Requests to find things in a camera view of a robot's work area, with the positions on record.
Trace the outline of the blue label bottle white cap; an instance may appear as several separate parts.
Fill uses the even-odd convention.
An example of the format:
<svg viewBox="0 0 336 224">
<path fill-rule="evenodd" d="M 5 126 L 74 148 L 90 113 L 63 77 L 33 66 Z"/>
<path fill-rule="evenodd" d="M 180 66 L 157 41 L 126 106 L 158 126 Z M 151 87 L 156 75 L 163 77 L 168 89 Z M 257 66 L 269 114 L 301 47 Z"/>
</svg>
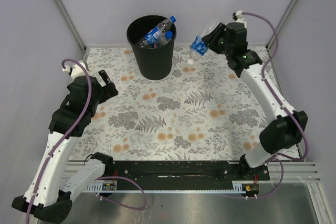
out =
<svg viewBox="0 0 336 224">
<path fill-rule="evenodd" d="M 208 47 L 203 42 L 202 38 L 210 34 L 219 24 L 218 19 L 211 19 L 203 27 L 202 31 L 195 37 L 195 40 L 190 45 L 190 58 L 187 63 L 194 65 L 208 50 Z"/>
</svg>

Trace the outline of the Pepsi bottle blue cap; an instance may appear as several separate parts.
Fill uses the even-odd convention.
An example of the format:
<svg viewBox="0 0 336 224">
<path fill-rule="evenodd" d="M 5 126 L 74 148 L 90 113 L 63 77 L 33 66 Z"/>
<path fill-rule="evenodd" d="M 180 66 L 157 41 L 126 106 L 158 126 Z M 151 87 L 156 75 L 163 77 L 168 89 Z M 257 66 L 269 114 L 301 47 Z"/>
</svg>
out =
<svg viewBox="0 0 336 224">
<path fill-rule="evenodd" d="M 173 33 L 171 31 L 164 32 L 153 44 L 153 48 L 160 48 L 165 46 L 173 37 Z"/>
</svg>

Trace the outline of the clear bottle red cap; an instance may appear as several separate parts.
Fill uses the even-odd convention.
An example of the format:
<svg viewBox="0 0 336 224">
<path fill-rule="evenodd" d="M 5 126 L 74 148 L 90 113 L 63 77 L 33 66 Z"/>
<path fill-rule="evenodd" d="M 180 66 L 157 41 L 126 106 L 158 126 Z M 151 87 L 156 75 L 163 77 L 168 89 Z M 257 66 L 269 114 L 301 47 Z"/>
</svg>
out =
<svg viewBox="0 0 336 224">
<path fill-rule="evenodd" d="M 141 39 L 138 41 L 137 46 L 140 48 L 148 48 L 150 46 L 150 44 L 148 43 L 148 41 L 146 39 Z"/>
</svg>

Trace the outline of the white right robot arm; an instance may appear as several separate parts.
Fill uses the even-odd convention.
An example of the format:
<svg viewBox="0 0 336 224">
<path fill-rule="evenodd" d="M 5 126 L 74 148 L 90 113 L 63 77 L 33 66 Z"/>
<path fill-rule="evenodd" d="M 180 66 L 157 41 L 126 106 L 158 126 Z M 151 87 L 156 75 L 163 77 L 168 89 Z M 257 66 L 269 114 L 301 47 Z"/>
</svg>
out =
<svg viewBox="0 0 336 224">
<path fill-rule="evenodd" d="M 202 38 L 205 45 L 217 54 L 226 56 L 228 66 L 251 89 L 262 107 L 267 127 L 259 135 L 259 144 L 242 158 L 239 173 L 250 180 L 279 152 L 301 142 L 308 116 L 296 111 L 275 86 L 266 78 L 266 65 L 255 51 L 247 48 L 247 29 L 242 23 L 219 23 Z"/>
</svg>

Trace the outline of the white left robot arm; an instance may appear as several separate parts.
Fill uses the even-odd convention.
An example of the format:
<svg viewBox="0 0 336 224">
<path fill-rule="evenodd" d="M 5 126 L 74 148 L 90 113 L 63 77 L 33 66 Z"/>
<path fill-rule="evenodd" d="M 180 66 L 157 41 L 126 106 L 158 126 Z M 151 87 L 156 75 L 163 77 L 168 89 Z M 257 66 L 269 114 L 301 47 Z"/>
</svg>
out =
<svg viewBox="0 0 336 224">
<path fill-rule="evenodd" d="M 47 146 L 37 174 L 25 194 L 14 198 L 13 208 L 41 221 L 62 223 L 75 199 L 93 180 L 112 177 L 113 158 L 96 152 L 85 167 L 65 183 L 61 181 L 69 157 L 95 116 L 98 105 L 118 95 L 107 73 L 101 70 L 98 74 L 104 86 L 97 78 L 86 77 L 83 73 L 76 75 L 67 86 L 69 94 L 52 115 Z"/>
</svg>

